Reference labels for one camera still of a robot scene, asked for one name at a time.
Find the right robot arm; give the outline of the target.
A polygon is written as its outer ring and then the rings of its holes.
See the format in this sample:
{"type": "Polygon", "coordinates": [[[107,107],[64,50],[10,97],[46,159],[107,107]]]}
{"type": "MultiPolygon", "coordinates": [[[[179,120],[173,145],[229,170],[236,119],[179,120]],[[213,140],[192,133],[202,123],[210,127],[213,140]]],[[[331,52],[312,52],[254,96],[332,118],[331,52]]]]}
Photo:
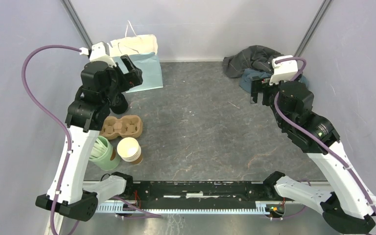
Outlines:
{"type": "Polygon", "coordinates": [[[264,196],[289,198],[311,208],[341,234],[370,234],[376,229],[376,196],[351,164],[333,124],[313,112],[314,94],[299,81],[271,85],[268,78],[254,78],[254,102],[258,94],[272,109],[281,131],[315,162],[332,187],[323,191],[276,171],[263,182],[264,196]]]}

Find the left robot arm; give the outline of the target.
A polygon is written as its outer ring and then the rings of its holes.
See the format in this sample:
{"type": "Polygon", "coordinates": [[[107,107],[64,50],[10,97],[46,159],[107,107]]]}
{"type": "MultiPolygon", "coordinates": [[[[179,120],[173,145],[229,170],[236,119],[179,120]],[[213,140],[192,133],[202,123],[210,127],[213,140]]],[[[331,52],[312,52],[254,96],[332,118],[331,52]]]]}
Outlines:
{"type": "Polygon", "coordinates": [[[134,186],[130,176],[114,173],[90,187],[83,185],[91,150],[110,112],[126,111],[123,93],[142,84],[142,71],[129,56],[121,56],[127,68],[123,73],[117,63],[92,61],[81,72],[82,85],[69,105],[62,127],[66,130],[65,145],[54,181],[46,194],[39,195],[36,206],[78,221],[88,221],[97,207],[119,196],[129,199],[134,186]]]}

